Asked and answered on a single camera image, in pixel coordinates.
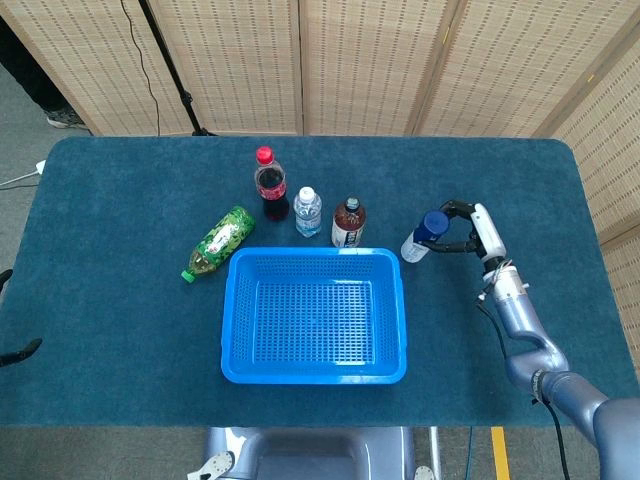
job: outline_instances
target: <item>white bottle cap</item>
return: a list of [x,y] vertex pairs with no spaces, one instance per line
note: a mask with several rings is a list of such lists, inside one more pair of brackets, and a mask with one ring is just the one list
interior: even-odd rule
[[316,192],[314,192],[311,187],[302,187],[298,195],[302,203],[311,203],[313,199],[316,198]]

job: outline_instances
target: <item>green bottle cap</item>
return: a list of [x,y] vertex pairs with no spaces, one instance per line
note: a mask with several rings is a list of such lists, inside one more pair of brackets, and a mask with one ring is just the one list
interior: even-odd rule
[[182,273],[182,278],[184,278],[187,282],[189,283],[193,283],[193,281],[196,279],[196,277],[194,277],[193,275],[191,275],[189,272],[187,272],[186,270],[183,270]]

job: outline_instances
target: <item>robotic arm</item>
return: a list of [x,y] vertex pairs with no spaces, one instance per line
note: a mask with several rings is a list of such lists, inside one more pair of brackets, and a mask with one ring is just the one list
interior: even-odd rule
[[506,260],[504,243],[484,206],[451,200],[440,210],[450,219],[458,216],[472,223],[469,240],[422,244],[439,253],[476,253],[484,264],[480,302],[490,295],[507,335],[531,345],[526,352],[506,356],[511,383],[569,417],[597,448],[602,480],[640,479],[640,398],[609,399],[570,370],[540,323],[527,295],[529,285]]

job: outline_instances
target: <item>bottle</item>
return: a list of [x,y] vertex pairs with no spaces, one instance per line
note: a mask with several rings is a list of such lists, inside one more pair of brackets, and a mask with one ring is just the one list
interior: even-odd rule
[[289,213],[284,170],[276,162],[270,147],[260,147],[256,151],[256,161],[258,168],[254,179],[263,200],[264,214],[269,220],[284,220]]
[[360,244],[367,214],[360,201],[349,197],[333,214],[331,241],[336,247],[357,247]]
[[435,242],[449,230],[449,217],[439,210],[427,212],[422,218],[420,225],[409,234],[402,244],[400,253],[409,263],[417,263],[424,257],[429,249],[418,242]]
[[255,225],[249,212],[242,207],[233,207],[196,245],[182,278],[192,283],[197,276],[213,272],[247,238]]
[[296,229],[303,237],[309,238],[320,231],[322,199],[313,188],[302,187],[293,201],[296,212]]

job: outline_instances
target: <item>white power cord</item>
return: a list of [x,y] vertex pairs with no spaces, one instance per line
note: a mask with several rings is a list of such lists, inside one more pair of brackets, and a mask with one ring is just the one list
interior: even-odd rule
[[13,179],[8,180],[6,182],[0,183],[0,187],[3,187],[5,185],[9,185],[10,183],[18,182],[20,180],[24,180],[25,178],[33,177],[34,175],[42,175],[42,172],[44,171],[45,162],[46,162],[46,160],[43,160],[41,162],[36,163],[35,171],[33,171],[31,173],[27,173],[26,175],[22,175],[21,177],[13,178]]

